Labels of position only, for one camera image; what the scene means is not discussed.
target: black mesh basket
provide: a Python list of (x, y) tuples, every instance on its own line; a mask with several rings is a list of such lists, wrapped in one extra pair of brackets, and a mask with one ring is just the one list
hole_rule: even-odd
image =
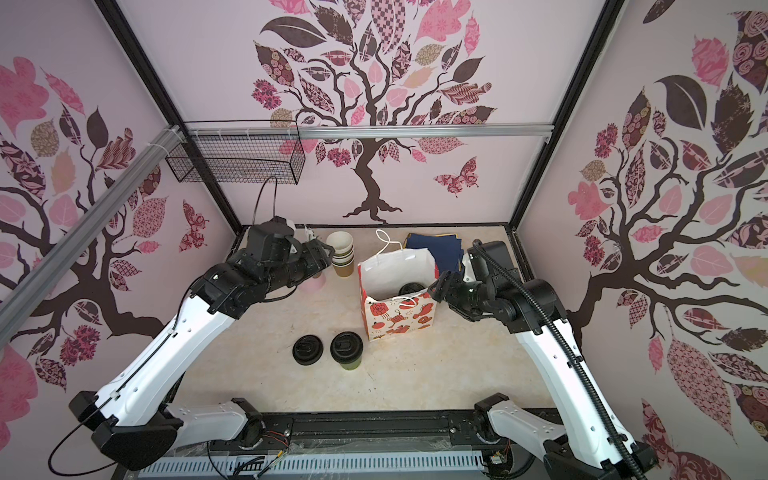
[[(295, 121), (280, 122), (281, 127), (291, 124), (297, 127)], [(192, 165), (184, 145), (178, 144), (166, 161), (180, 182), (263, 183), (274, 176), (280, 184), (298, 184), (306, 159), (298, 128), (275, 134), (193, 134), (191, 140), (202, 153), (212, 178), (204, 179)]]

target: gift bag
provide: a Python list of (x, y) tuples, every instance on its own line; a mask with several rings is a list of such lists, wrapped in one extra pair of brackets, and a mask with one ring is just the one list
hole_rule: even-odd
[[(368, 340), (432, 326), (437, 302), (426, 290), (439, 276), (435, 258), (426, 248), (403, 248), (402, 243), (391, 241), (384, 230), (377, 230), (376, 236), (386, 245), (373, 257), (357, 264), (360, 307)], [(392, 243), (400, 245), (399, 250), (383, 253)], [(424, 290), (400, 296), (400, 288), (413, 282), (422, 284)]]

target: black plastic lid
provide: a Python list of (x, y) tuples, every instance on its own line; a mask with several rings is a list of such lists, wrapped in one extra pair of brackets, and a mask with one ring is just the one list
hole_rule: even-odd
[(331, 342), (331, 356), (338, 363), (355, 362), (362, 355), (362, 339), (354, 332), (341, 332)]
[(314, 335), (305, 335), (293, 344), (293, 359), (299, 365), (312, 365), (323, 356), (323, 342)]

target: butterfly decal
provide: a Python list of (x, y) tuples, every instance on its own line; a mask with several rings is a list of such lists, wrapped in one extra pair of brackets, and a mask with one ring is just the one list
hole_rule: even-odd
[(448, 187), (448, 192), (454, 194), (458, 198), (458, 192), (466, 187), (477, 187), (478, 176), (475, 174), (477, 170), (477, 157), (470, 158), (467, 163), (462, 167), (461, 173), (457, 175), (438, 175), (435, 177), (435, 181), (441, 185)]
[(187, 218), (190, 229), (181, 237), (181, 243), (179, 243), (180, 252), (189, 250), (192, 247), (200, 248), (204, 246), (205, 236), (200, 231), (205, 229), (207, 222), (210, 222), (210, 220), (205, 220), (203, 214), (195, 213), (194, 208), (186, 200), (184, 200), (184, 216)]

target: pink wall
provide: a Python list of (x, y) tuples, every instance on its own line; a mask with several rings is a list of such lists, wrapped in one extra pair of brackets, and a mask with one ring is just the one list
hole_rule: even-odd
[[(8, 5), (0, 45), (5, 297), (165, 122), (87, 0)], [(179, 184), (164, 162), (143, 182), (0, 354), (7, 475), (53, 477), (45, 462), (77, 424), (67, 407), (73, 395), (123, 369), (232, 240), (201, 184)], [(86, 432), (55, 458), (63, 472), (106, 463)]]
[[(356, 8), (348, 10), (345, 5)], [(386, 9), (376, 5), (392, 6), (393, 28), (383, 26)], [(461, 119), (458, 113), (471, 108), (477, 108), (478, 114), (469, 111), (465, 117), (473, 121), (547, 123), (554, 117), (601, 6), (599, 0), (240, 0), (216, 7), (201, 1), (122, 2), (185, 120), (298, 115), (299, 122), (314, 125), (376, 124), (384, 108), (387, 122), (396, 114), (395, 124), (410, 124), (413, 117), (429, 114), (436, 102), (440, 108), (435, 105), (434, 115), (426, 123), (437, 123), (449, 112)], [(333, 18), (349, 27), (329, 31)], [(307, 38), (295, 36), (291, 32), (296, 30), (286, 25), (309, 25), (308, 31), (315, 29), (316, 33)], [(369, 25), (372, 37), (366, 36)], [(189, 35), (191, 28), (196, 35)], [(349, 58), (353, 47), (359, 49), (363, 36), (384, 48), (381, 62), (358, 55), (354, 63), (361, 73), (357, 73)], [(261, 45), (260, 50), (254, 42)], [(443, 74), (442, 58), (454, 47), (458, 47), (457, 55)], [(283, 75), (285, 85), (277, 80), (279, 75), (271, 78), (262, 68), (266, 62), (273, 69), (268, 48), (279, 50), (276, 65), (290, 68)], [(293, 50), (286, 53), (286, 48)], [(331, 55), (333, 64), (323, 56), (329, 52), (343, 55)], [(386, 70), (392, 68), (402, 76), (393, 75), (388, 82)], [(332, 78), (323, 79), (322, 72), (330, 74), (330, 69), (340, 75), (338, 91)], [(354, 104), (365, 90), (363, 78), (371, 85), (374, 101), (363, 93)], [(438, 79), (445, 82), (439, 88)], [(474, 85), (474, 94), (440, 92), (458, 85), (467, 90)], [(401, 94), (412, 95), (407, 109)], [(301, 97), (304, 108), (295, 95)], [(355, 105), (345, 109), (344, 115), (342, 101), (345, 107)], [(362, 104), (367, 105), (366, 110), (355, 115)], [(377, 153), (379, 146), (367, 142), (358, 158), (353, 155), (351, 139), (319, 148), (315, 141), (307, 141), (304, 146), (309, 153), (301, 180), (296, 186), (280, 187), (278, 213), (300, 223), (508, 221), (541, 139), (453, 140), (441, 148), (401, 138), (402, 145), (387, 143), (387, 151), (396, 151), (397, 159), (388, 155), (383, 161)], [(322, 154), (318, 157), (322, 150), (337, 147), (342, 157), (336, 164)], [(476, 170), (461, 177), (462, 168), (472, 158)], [(462, 187), (458, 195), (435, 181), (443, 175), (456, 177), (456, 185)], [(257, 187), (222, 187), (239, 218), (250, 222)], [(354, 211), (358, 213), (345, 217)]]
[(767, 42), (764, 2), (631, 2), (521, 226), (649, 478), (766, 477)]

